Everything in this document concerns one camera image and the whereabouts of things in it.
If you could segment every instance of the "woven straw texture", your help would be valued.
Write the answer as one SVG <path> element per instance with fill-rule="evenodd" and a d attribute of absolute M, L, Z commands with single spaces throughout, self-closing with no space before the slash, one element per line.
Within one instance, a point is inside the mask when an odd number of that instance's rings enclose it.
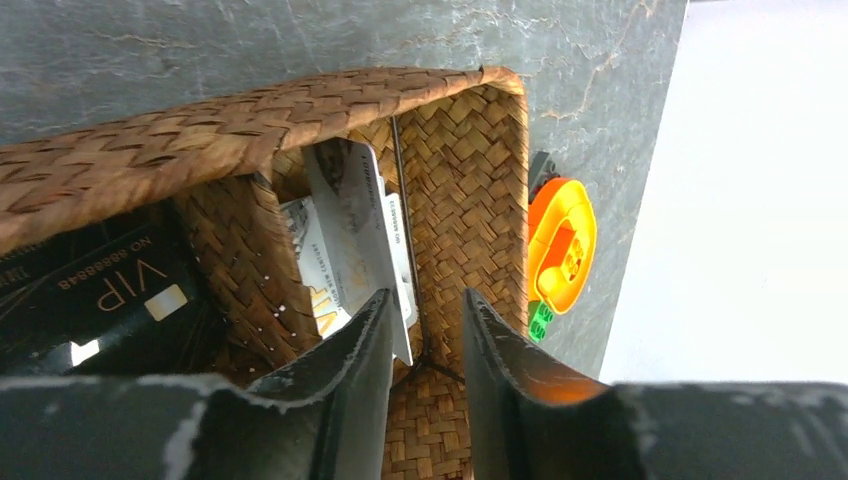
<path fill-rule="evenodd" d="M 422 296 L 413 350 L 461 372 L 466 286 L 526 331 L 527 112 L 507 69 L 345 71 L 0 147 L 0 253 L 174 198 L 232 324 L 217 367 L 246 382 L 320 341 L 278 208 L 309 194 L 299 147 L 367 142 L 397 191 L 390 116 Z M 399 385 L 384 478 L 471 478 L 466 410 L 433 370 Z"/>

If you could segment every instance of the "orange plastic object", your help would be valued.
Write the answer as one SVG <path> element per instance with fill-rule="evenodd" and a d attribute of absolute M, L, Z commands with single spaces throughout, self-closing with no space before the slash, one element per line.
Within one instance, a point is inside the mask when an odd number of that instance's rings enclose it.
<path fill-rule="evenodd" d="M 595 256 L 598 227 L 586 188 L 577 180 L 550 180 L 530 204 L 528 222 L 528 300 L 563 314 L 577 301 Z"/>

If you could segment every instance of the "woven basket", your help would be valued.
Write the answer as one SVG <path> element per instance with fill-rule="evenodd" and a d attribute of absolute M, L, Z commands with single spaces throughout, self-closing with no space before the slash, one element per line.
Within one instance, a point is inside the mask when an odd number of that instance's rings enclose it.
<path fill-rule="evenodd" d="M 526 331 L 527 112 L 504 68 L 320 75 L 0 147 L 0 253 L 173 198 L 231 321 L 216 368 L 245 383 L 320 341 L 279 213 L 309 194 L 299 147 L 367 142 L 397 190 L 392 116 L 422 302 L 413 353 L 461 372 L 466 286 Z M 463 386 L 434 369 L 406 378 L 390 400 L 384 478 L 470 478 Z"/>

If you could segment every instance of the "card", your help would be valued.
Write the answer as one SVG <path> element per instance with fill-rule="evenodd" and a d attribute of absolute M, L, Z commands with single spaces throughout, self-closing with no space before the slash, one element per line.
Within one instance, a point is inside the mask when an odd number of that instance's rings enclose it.
<path fill-rule="evenodd" d="M 376 290 L 389 289 L 393 353 L 411 365 L 398 290 L 402 282 L 392 261 L 383 202 L 385 182 L 374 151 L 363 143 L 332 138 L 305 148 L 303 156 L 342 307 L 355 313 Z"/>

